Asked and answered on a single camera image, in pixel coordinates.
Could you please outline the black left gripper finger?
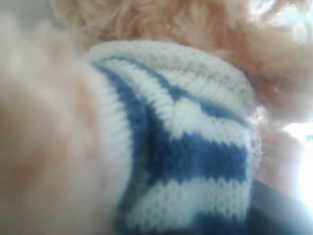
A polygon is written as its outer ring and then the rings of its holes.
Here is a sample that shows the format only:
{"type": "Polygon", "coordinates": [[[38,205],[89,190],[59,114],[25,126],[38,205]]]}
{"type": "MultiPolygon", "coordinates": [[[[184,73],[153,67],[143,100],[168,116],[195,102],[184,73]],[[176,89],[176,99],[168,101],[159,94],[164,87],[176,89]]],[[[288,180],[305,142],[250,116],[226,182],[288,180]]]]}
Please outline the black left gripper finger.
{"type": "Polygon", "coordinates": [[[313,235],[313,211],[255,180],[249,212],[250,235],[313,235]]]}

